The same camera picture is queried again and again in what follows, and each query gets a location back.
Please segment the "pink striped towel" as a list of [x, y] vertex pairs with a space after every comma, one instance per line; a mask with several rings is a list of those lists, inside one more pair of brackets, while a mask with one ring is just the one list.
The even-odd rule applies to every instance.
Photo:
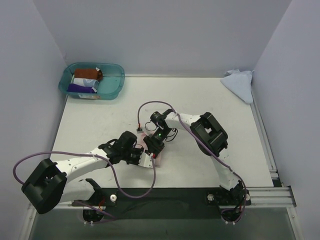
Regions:
[[[142, 133], [140, 136], [139, 136], [139, 141], [138, 141], [138, 143], [140, 144], [140, 145], [142, 145], [142, 147], [144, 148], [144, 152], [145, 153], [147, 153], [147, 154], [149, 154], [149, 152], [148, 152], [148, 149], [147, 149], [147, 146], [146, 146], [146, 144], [145, 144], [145, 137], [146, 136], [150, 136], [150, 135], [147, 135], [146, 133]], [[154, 157], [155, 157], [155, 166], [156, 167], [160, 167], [161, 166], [161, 153], [159, 154], [159, 155], [154, 155]]]

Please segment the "light blue towel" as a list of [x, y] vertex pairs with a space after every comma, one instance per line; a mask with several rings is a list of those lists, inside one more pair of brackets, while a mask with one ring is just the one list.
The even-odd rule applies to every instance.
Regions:
[[254, 101], [251, 86], [252, 78], [253, 71], [240, 71], [239, 69], [232, 69], [225, 73], [225, 76], [220, 79], [220, 82], [244, 103], [250, 105]]

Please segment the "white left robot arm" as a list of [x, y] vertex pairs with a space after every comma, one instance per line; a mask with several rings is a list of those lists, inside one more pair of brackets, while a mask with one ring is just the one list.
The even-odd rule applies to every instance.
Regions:
[[137, 147], [137, 136], [125, 131], [117, 139], [109, 140], [88, 153], [69, 153], [66, 160], [42, 160], [21, 190], [38, 214], [46, 214], [59, 203], [82, 200], [90, 206], [101, 201], [99, 186], [91, 179], [80, 180], [78, 188], [68, 184], [95, 170], [112, 168], [120, 161], [144, 168], [152, 166], [152, 158], [144, 147]]

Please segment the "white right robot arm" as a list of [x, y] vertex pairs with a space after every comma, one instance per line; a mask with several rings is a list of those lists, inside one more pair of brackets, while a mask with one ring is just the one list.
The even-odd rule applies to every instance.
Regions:
[[228, 134], [211, 113], [190, 115], [168, 109], [164, 113], [154, 112], [150, 121], [156, 125], [156, 130], [143, 138], [150, 153], [159, 155], [170, 132], [185, 130], [195, 139], [202, 153], [209, 156], [213, 162], [220, 187], [213, 197], [216, 200], [222, 199], [228, 205], [233, 205], [238, 200], [250, 200], [243, 180], [232, 169], [228, 152]]

